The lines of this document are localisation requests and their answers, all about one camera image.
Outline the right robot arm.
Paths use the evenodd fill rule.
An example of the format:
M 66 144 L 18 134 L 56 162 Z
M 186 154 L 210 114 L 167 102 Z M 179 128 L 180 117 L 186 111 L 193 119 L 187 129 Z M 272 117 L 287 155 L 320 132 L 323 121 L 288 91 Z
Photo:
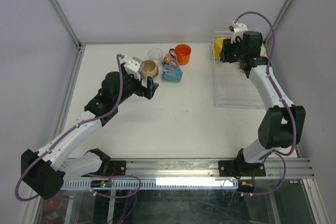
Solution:
M 223 63 L 239 63 L 240 69 L 257 89 L 266 109 L 258 128 L 258 138 L 238 151 L 235 159 L 219 161 L 221 177 L 264 177 L 266 158 L 281 149 L 293 151 L 300 142 L 306 111 L 296 106 L 277 82 L 270 60 L 262 56 L 262 34 L 256 31 L 233 31 L 224 39 L 220 60 Z

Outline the beige mug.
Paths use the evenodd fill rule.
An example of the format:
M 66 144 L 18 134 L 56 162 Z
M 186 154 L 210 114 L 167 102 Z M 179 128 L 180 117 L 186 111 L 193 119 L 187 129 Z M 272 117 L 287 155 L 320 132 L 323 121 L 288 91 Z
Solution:
M 148 77 L 154 79 L 159 73 L 157 64 L 152 60 L 146 60 L 143 62 L 142 69 L 140 71 L 143 80 L 147 81 Z

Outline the yellow mug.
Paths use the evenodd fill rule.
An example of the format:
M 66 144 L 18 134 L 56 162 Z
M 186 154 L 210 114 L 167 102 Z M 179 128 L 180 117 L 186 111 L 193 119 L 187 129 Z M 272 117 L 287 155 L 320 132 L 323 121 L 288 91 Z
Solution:
M 220 60 L 220 53 L 222 52 L 223 49 L 223 41 L 225 40 L 224 37 L 219 37 L 215 40 L 214 42 L 214 48 L 213 48 L 213 53 L 215 59 Z

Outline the green inside mug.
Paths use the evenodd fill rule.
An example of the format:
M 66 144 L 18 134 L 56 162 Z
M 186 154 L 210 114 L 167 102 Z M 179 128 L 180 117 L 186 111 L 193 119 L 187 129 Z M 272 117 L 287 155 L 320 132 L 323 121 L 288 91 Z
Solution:
M 260 48 L 260 56 L 261 57 L 267 57 L 267 49 L 264 44 L 261 45 Z

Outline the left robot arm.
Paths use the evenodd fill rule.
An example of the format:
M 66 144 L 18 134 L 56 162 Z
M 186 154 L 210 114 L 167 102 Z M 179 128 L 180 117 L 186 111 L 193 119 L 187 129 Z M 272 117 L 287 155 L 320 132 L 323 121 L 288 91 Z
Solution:
M 98 148 L 84 156 L 69 160 L 69 155 L 90 135 L 103 128 L 118 112 L 118 105 L 132 95 L 152 99 L 159 87 L 151 77 L 142 84 L 142 78 L 118 65 L 109 72 L 98 93 L 70 127 L 37 151 L 26 150 L 21 155 L 20 182 L 27 184 L 44 200 L 55 196 L 63 184 L 87 174 L 111 174 L 110 157 Z

